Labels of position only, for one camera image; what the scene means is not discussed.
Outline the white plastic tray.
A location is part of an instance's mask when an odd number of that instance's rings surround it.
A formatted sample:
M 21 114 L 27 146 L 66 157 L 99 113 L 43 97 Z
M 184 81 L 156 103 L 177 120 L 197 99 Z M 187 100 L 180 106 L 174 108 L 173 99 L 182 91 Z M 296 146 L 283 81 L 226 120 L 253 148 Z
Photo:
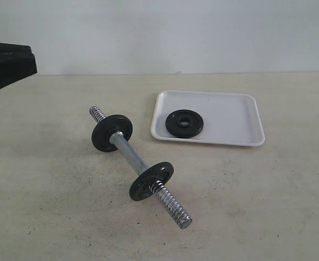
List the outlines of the white plastic tray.
M 204 122 L 202 131 L 191 138 L 177 138 L 168 132 L 165 121 L 170 113 L 188 109 Z M 216 145 L 260 146 L 265 141 L 258 107 L 252 96 L 218 92 L 173 91 L 158 94 L 151 134 L 163 141 Z

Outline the chrome threaded dumbbell bar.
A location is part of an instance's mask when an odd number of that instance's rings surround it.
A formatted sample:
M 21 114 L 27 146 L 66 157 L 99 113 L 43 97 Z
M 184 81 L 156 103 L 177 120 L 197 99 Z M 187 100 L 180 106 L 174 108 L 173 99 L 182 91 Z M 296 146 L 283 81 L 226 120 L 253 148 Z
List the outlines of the chrome threaded dumbbell bar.
M 89 113 L 97 124 L 107 117 L 97 106 L 92 106 L 89 109 Z M 110 138 L 110 142 L 116 146 L 117 150 L 120 151 L 138 176 L 151 167 L 146 164 L 136 150 L 123 137 L 122 132 L 114 133 Z M 153 184 L 150 190 L 179 228 L 185 229 L 191 225 L 192 217 L 173 196 L 173 194 L 165 187 L 165 185 L 163 185 L 160 181 L 157 181 Z

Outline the black weight plate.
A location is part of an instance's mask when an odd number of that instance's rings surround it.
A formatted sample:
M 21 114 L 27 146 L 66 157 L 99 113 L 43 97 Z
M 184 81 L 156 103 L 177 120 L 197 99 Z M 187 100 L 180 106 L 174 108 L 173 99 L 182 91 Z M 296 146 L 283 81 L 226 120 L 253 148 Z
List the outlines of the black weight plate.
M 163 161 L 147 169 L 138 176 L 129 189 L 129 196 L 133 201 L 142 201 L 153 195 L 150 188 L 154 183 L 160 181 L 165 185 L 174 173 L 171 163 Z
M 198 135 L 203 130 L 204 121 L 197 112 L 181 109 L 167 116 L 165 127 L 176 138 L 187 139 Z

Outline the black weight plate end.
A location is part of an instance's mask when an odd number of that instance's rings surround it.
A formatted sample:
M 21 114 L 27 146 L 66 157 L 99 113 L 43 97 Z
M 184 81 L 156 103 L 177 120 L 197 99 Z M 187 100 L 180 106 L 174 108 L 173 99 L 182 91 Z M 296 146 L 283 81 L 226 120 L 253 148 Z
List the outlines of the black weight plate end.
M 123 137 L 128 141 L 133 133 L 133 124 L 124 115 L 110 115 L 99 122 L 91 135 L 94 147 L 102 152 L 113 152 L 116 146 L 110 142 L 111 136 L 116 132 L 122 132 Z

